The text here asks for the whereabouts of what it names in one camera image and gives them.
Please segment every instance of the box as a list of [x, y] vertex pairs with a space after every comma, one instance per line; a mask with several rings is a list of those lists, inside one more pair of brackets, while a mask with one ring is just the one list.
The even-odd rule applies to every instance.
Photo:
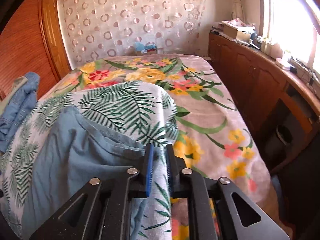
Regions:
[[223, 28], [223, 33], [230, 36], [233, 39], [236, 39], [239, 41], [245, 41], [245, 42], [249, 42], [251, 37], [251, 34], [241, 32], [236, 28], [233, 28], [227, 24]]
[[151, 54], [157, 54], [157, 53], [158, 53], [157, 49], [146, 49], [146, 50], [136, 51], [137, 56], [151, 55]]

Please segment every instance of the trash can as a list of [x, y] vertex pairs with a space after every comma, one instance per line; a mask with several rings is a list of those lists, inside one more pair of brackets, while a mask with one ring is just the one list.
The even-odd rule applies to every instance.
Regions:
[[287, 127], [278, 125], [276, 131], [266, 142], [264, 148], [266, 158], [269, 161], [277, 159], [282, 151], [292, 142], [292, 135]]

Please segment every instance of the silver bolt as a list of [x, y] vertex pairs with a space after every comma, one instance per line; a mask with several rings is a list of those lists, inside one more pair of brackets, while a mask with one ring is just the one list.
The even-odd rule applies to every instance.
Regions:
[[220, 182], [221, 184], [223, 184], [223, 185], [227, 185], [227, 184], [230, 183], [230, 179], [228, 179], [227, 177], [221, 177], [221, 178], [219, 179], [219, 182]]
[[138, 173], [138, 169], [136, 169], [136, 168], [127, 169], [127, 173], [129, 173], [131, 175], [137, 174]]
[[192, 169], [189, 169], [189, 168], [184, 168], [182, 169], [181, 171], [183, 174], [186, 174], [186, 175], [189, 175], [192, 173]]
[[91, 185], [98, 185], [100, 183], [100, 179], [92, 178], [92, 179], [90, 179], [89, 182], [90, 182]]

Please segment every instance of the gray-blue garment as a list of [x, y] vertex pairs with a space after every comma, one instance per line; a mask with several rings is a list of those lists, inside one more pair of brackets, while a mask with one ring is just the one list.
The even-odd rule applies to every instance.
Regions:
[[[145, 153], [129, 137], [97, 124], [67, 106], [39, 152], [22, 216], [22, 238], [27, 240], [91, 178], [115, 179]], [[155, 147], [155, 154], [160, 149]], [[146, 201], [135, 199], [131, 214], [131, 240], [140, 230]]]
[[18, 89], [0, 116], [0, 152], [3, 153], [7, 151], [22, 121], [37, 104], [36, 91], [40, 77], [33, 72], [24, 76], [28, 82]]

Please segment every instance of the pink blanket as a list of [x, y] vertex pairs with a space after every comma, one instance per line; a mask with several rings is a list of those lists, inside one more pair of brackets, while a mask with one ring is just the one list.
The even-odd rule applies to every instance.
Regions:
[[[270, 174], [248, 128], [227, 88], [202, 58], [156, 54], [100, 59], [72, 71], [45, 97], [133, 80], [159, 85], [175, 100], [179, 133], [174, 150], [188, 167], [212, 179], [229, 177], [291, 236], [279, 220]], [[185, 199], [172, 200], [172, 237], [188, 239]]]

